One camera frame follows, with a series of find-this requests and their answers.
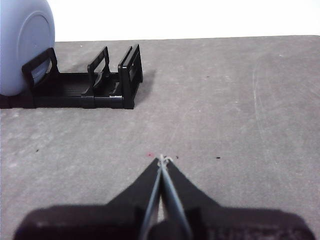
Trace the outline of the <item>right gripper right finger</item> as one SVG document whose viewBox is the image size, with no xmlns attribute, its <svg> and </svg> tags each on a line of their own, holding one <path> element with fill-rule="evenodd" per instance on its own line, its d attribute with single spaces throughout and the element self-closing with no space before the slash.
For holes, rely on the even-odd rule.
<svg viewBox="0 0 320 240">
<path fill-rule="evenodd" d="M 279 209 L 219 204 L 195 186 L 172 161 L 166 165 L 195 240 L 313 240 L 299 215 Z"/>
</svg>

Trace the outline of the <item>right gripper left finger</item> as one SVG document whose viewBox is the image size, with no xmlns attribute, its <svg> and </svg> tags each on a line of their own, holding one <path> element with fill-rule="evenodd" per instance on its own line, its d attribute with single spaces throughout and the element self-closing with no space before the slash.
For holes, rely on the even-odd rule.
<svg viewBox="0 0 320 240">
<path fill-rule="evenodd" d="M 105 204 L 54 205 L 29 212 L 15 240 L 136 240 L 157 179 L 155 158 L 137 179 Z"/>
</svg>

